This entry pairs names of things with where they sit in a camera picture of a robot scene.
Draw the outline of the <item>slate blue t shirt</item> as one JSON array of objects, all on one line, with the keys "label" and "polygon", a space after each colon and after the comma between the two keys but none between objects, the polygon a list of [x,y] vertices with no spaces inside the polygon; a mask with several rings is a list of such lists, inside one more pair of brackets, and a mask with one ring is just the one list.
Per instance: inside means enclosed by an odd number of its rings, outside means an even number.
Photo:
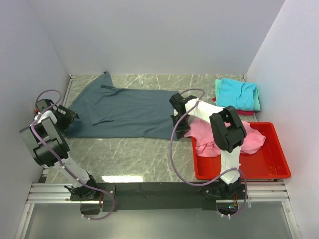
[{"label": "slate blue t shirt", "polygon": [[169,102],[174,91],[116,88],[109,73],[87,85],[69,106],[77,113],[66,130],[72,138],[170,139]]}]

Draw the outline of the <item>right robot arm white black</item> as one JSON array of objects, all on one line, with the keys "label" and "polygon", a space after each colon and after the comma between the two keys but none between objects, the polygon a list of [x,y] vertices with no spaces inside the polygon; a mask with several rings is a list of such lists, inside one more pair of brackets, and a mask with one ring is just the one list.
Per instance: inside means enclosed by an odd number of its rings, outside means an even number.
[{"label": "right robot arm white black", "polygon": [[184,98],[180,93],[172,95],[169,102],[174,109],[170,116],[174,125],[170,145],[175,137],[181,139],[190,130],[189,116],[209,123],[214,142],[221,150],[221,172],[214,180],[218,180],[221,196],[236,194],[241,185],[240,150],[247,132],[235,108],[214,106],[192,95]]}]

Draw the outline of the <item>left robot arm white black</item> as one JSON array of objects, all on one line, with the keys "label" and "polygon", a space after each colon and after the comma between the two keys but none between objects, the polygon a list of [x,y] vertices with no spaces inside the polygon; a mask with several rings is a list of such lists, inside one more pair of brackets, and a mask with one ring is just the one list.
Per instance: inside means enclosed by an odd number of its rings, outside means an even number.
[{"label": "left robot arm white black", "polygon": [[57,109],[38,103],[37,114],[30,126],[19,131],[22,140],[38,165],[59,170],[71,183],[66,189],[83,200],[95,200],[101,193],[92,175],[71,157],[62,133],[77,114],[61,105]]}]

